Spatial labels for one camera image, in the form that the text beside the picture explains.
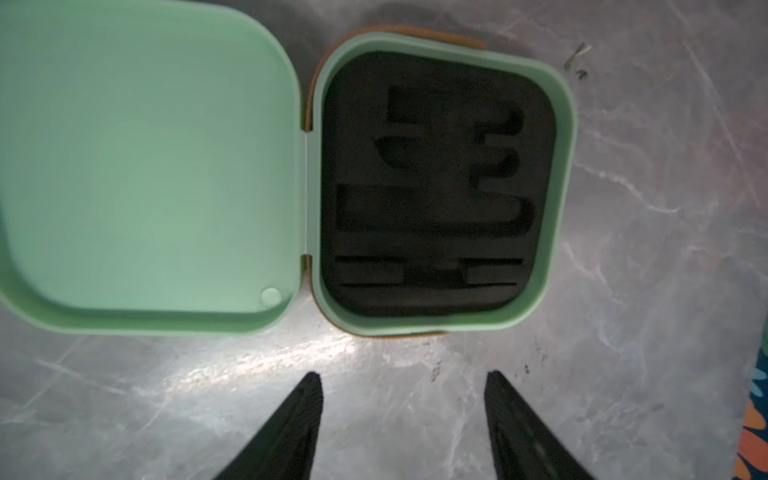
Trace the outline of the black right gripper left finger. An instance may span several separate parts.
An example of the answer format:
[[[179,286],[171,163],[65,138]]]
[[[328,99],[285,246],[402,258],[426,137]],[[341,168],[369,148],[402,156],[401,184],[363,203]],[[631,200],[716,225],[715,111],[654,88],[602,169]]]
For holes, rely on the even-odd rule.
[[[308,479],[323,403],[321,377],[309,372],[216,479]]]

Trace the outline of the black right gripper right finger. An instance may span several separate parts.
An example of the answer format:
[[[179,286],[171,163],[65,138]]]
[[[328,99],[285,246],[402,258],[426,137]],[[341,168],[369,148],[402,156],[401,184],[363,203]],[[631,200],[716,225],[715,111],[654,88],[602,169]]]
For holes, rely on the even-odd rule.
[[[484,403],[499,479],[593,479],[501,372],[488,373]]]

